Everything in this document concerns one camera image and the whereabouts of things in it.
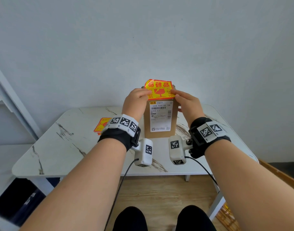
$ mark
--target cardboard box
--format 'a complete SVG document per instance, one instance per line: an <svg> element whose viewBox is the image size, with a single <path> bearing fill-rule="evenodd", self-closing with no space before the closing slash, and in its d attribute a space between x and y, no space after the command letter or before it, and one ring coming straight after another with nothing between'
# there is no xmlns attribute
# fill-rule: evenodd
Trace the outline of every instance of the cardboard box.
<svg viewBox="0 0 294 231"><path fill-rule="evenodd" d="M164 138L175 135L178 106L179 103L175 97L149 99L144 112L145 138Z"/></svg>

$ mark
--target forearm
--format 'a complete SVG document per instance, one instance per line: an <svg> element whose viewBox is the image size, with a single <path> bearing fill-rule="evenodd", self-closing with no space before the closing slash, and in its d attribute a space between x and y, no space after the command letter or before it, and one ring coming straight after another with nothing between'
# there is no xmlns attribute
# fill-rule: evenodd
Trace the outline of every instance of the forearm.
<svg viewBox="0 0 294 231"><path fill-rule="evenodd" d="M227 140L206 160L242 230L294 230L294 190Z"/></svg>
<svg viewBox="0 0 294 231"><path fill-rule="evenodd" d="M121 142L101 140L37 207L21 230L103 230L125 156Z"/></svg>

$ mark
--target black pants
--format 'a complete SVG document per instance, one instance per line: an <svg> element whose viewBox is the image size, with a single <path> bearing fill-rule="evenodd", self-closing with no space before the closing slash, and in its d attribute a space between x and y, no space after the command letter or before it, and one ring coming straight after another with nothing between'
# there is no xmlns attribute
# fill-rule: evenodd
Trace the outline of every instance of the black pants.
<svg viewBox="0 0 294 231"><path fill-rule="evenodd" d="M144 214L136 207L127 207L116 218L113 231L147 231ZM216 231L206 213L197 206L182 209L177 219L176 231Z"/></svg>

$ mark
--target marble table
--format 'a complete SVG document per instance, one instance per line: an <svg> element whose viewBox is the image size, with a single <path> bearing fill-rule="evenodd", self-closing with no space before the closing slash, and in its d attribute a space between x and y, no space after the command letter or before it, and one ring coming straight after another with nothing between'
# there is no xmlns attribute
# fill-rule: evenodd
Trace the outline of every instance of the marble table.
<svg viewBox="0 0 294 231"><path fill-rule="evenodd" d="M121 107L74 108L66 111L43 136L15 163L12 173L19 178L31 180L45 195L53 187L47 181L48 177L66 176L81 159L94 147L99 135L93 130L101 118L111 118L121 114ZM258 162L256 156L227 124L216 109L203 105L206 116L222 124L232 142L245 154ZM139 121L140 139L144 138L144 120ZM178 113L176 134L183 139L190 137L187 122L182 113ZM136 175L185 175L186 181L190 175L207 174L195 161L187 159L184 165L174 165L169 159L168 138L151 139L153 141L153 163L149 167L133 165L127 176ZM130 163L134 160L134 151L129 150L121 175L124 175ZM210 172L205 157L198 161ZM219 192L212 204L208 216L213 219L225 199Z"/></svg>

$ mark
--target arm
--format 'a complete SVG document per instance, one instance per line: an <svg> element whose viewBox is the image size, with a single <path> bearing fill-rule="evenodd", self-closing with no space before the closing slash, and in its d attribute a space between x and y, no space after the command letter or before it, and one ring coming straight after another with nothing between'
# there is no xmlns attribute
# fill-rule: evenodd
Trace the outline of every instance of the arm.
<svg viewBox="0 0 294 231"><path fill-rule="evenodd" d="M172 93L189 126L204 116L199 99ZM242 230L294 230L294 189L227 140L210 145L205 157Z"/></svg>
<svg viewBox="0 0 294 231"><path fill-rule="evenodd" d="M146 89L134 89L122 113L139 121L145 111ZM21 231L103 230L116 194L125 146L103 139L57 185L31 214Z"/></svg>

